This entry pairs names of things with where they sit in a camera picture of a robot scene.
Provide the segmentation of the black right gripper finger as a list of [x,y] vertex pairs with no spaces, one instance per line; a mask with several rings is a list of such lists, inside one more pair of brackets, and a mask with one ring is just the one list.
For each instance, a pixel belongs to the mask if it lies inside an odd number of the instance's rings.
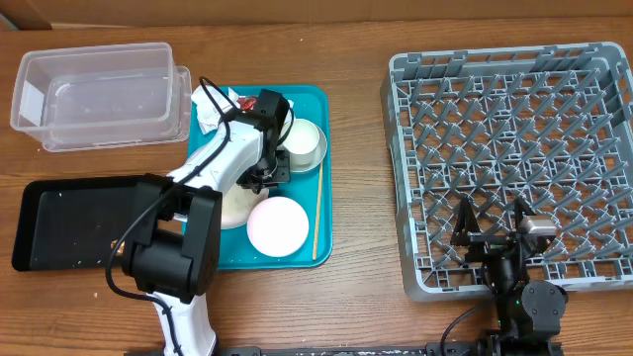
[[513,202],[514,227],[519,231],[520,224],[526,216],[533,216],[534,212],[525,202],[522,196],[518,196]]
[[481,241],[482,231],[477,222],[471,201],[462,198],[457,210],[457,220],[451,235],[450,244],[470,246]]

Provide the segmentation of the red snack wrapper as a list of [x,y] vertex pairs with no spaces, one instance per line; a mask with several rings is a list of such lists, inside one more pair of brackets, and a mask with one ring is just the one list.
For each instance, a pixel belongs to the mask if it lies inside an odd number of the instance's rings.
[[256,96],[239,96],[237,99],[239,107],[242,111],[252,111],[257,103]]

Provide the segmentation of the large white napkin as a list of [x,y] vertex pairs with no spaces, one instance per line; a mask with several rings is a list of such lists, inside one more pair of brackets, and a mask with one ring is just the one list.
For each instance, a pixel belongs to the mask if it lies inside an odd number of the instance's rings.
[[[228,100],[217,89],[214,89],[209,85],[207,85],[206,88],[213,96],[214,100],[223,109],[223,112],[228,112],[231,108],[231,104]],[[198,86],[196,88],[191,98],[192,102],[196,104],[196,118],[202,134],[208,134],[216,130],[219,125],[221,114],[206,95],[202,86]]]

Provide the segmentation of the large pink plate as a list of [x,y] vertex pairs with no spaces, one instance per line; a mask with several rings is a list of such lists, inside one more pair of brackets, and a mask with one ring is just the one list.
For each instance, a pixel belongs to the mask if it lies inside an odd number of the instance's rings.
[[255,194],[250,189],[233,184],[223,196],[221,228],[232,229],[246,224],[252,210],[268,197],[267,188]]

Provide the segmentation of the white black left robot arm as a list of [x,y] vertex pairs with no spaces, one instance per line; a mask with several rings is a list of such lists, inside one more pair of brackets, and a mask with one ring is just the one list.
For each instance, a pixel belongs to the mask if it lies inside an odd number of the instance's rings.
[[280,150],[290,104],[263,89],[255,106],[221,114],[206,145],[168,176],[146,174],[136,184],[131,226],[112,249],[133,299],[157,309],[164,355],[216,355],[204,295],[217,270],[222,202],[232,185],[254,193],[290,180],[290,158]]

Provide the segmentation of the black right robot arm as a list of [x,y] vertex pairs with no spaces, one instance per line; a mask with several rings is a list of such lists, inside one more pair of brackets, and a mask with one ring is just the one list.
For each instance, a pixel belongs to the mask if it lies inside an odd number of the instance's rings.
[[451,243],[468,248],[468,263],[482,265],[495,298],[501,335],[516,341],[548,340],[560,333],[568,296],[550,282],[532,281],[526,263],[548,249],[557,228],[521,198],[514,200],[513,212],[514,229],[507,233],[483,232],[470,200],[463,198]]

